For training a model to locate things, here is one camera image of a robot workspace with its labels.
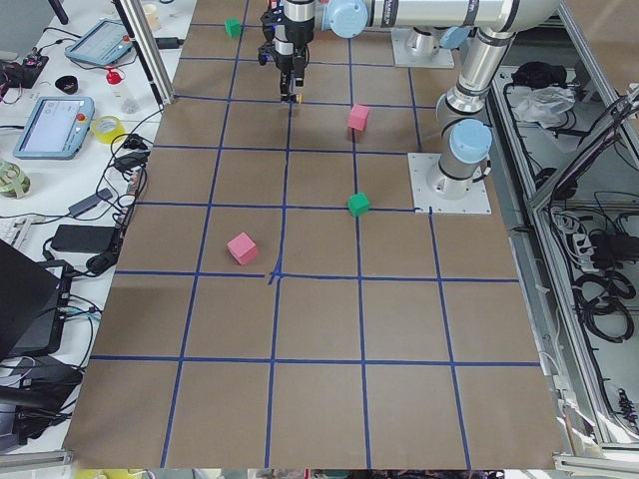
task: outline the white desk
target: white desk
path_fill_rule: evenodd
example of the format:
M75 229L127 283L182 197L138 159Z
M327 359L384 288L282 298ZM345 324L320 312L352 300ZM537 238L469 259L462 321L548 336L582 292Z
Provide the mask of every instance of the white desk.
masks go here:
M197 0L180 0L170 4L158 3L158 13L161 28L154 32L157 37L185 38L191 23L191 17ZM64 8L69 16L69 24L61 25L54 18L50 26L62 28L79 35L84 34L93 27L100 18L116 18L115 10L106 0L66 0ZM55 42L66 35L48 30L46 31L38 47ZM88 96L94 99L96 113L95 118L104 115L115 115L123 120L127 132L143 120L145 117L158 110L155 98L140 61L122 68L127 78L129 88L134 92L141 109L132 115L125 115L115 107L112 94L109 91L104 70L83 70L71 63L64 56L64 48L71 42L63 42L61 45L53 45L44 50L43 54L50 57L49 63L38 78L36 85L31 90L24 90L22 98L15 105L0 104L0 124L24 125L38 98L41 96L63 96L64 94L54 86L56 79L63 75L74 75L78 78L79 90L77 95ZM178 67L181 50L163 50L161 55L167 72L173 78ZM127 55L122 62L133 59L133 53ZM11 91L7 101L15 98L17 91ZM145 122L137 133L152 140L155 137L161 115L158 114ZM87 135L85 142L76 157L68 161L55 160L18 160L12 155L12 151L20 136L19 130L0 130L0 157L9 162L16 163L31 179L29 194L20 200L0 197L0 215L13 216L27 213L42 215L64 215L70 205L92 195L102 175L105 166L110 160L109 146L100 143L91 133ZM107 176L109 181L122 193L126 183L119 173L113 169ZM105 211L107 204L102 203L97 208L86 212L81 218L96 218ZM42 260L42 244L55 232L58 224L79 223L71 219L63 219L60 222L49 225L33 226L29 230L29 237L22 245L21 250L34 260ZM107 212L101 219L90 222L90 225L112 226L111 212ZM66 260L79 270L85 269L85 262L91 254L81 253L56 253L56 257ZM82 278L74 280L72 292L94 301L100 307L104 306L114 268L97 278ZM85 304L75 303L79 307ZM94 323L94 335L98 324ZM65 324L60 349L54 356L68 364L79 364L87 350L91 337L91 328L88 319L78 319ZM75 399L78 389L73 392L69 400ZM60 449L67 433L69 421L48 428L37 440L13 451L14 453L44 452Z

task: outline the robotic arm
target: robotic arm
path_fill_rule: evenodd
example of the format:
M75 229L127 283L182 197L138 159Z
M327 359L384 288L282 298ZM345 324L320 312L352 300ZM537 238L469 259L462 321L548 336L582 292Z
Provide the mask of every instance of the robotic arm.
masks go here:
M271 0L263 15L267 42L262 65L273 57L281 70L281 99L298 102L295 86L304 84L308 44L315 27L352 38L366 27L413 27L416 35L433 29L477 27L455 86L437 104L437 121L445 150L428 184L441 198L462 198L472 175L487 155L490 131L469 117L484 99L516 32L537 26L559 7L560 0Z

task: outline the cube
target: cube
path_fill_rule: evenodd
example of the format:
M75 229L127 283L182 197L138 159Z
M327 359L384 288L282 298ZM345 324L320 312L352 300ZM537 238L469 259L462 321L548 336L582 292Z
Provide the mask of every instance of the cube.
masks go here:
M370 107L365 107L364 105L355 103L350 109L350 114L348 115L348 126L362 132L368 123L369 114Z
M227 35L231 38L239 37L242 34L242 24L237 18L229 18L225 21L224 28L227 30Z
M241 265L250 263L258 255L258 246L246 233L240 233L231 239L227 247L231 256Z
M364 193L357 193L348 199L348 209L354 217L359 217L370 208L370 201Z

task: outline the blue joint cap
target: blue joint cap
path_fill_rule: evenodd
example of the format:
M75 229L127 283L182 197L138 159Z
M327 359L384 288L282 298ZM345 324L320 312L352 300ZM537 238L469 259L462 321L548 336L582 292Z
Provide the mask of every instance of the blue joint cap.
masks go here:
M463 42L466 41L470 35L470 29L466 27L450 27L441 36L439 40L439 48L446 50L452 50L453 48L459 48Z
M490 145L492 133L478 120L462 120L450 133L450 150L467 165L474 165L486 158Z
M342 38L352 38L363 32L368 11L363 0L330 0L323 16L322 28L333 30Z

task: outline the gray floor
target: gray floor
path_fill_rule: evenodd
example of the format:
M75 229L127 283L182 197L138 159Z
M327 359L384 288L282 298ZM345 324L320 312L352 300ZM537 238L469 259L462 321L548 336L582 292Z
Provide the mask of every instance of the gray floor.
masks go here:
M51 22L47 0L0 0L0 51L27 54Z

